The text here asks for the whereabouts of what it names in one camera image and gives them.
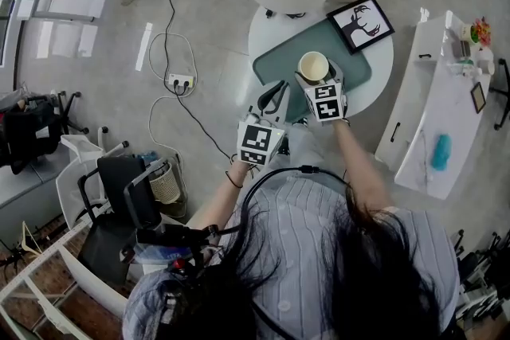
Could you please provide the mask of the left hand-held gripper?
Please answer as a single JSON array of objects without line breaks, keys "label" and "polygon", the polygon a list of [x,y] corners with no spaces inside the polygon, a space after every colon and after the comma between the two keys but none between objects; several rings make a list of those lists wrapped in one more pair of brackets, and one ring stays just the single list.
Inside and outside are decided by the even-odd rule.
[{"label": "left hand-held gripper", "polygon": [[[237,128],[237,159],[250,165],[266,166],[285,136],[284,122],[291,96],[290,84],[277,80],[265,84]],[[272,112],[264,111],[274,102]]]}]

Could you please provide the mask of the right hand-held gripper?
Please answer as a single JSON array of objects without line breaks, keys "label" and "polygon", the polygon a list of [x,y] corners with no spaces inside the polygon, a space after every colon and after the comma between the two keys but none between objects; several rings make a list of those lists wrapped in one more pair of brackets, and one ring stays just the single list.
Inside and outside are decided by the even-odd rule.
[{"label": "right hand-held gripper", "polygon": [[294,72],[297,83],[308,102],[308,107],[319,123],[346,120],[347,96],[343,93],[344,75],[341,68],[328,60],[326,83],[323,80],[309,80],[301,72]]}]

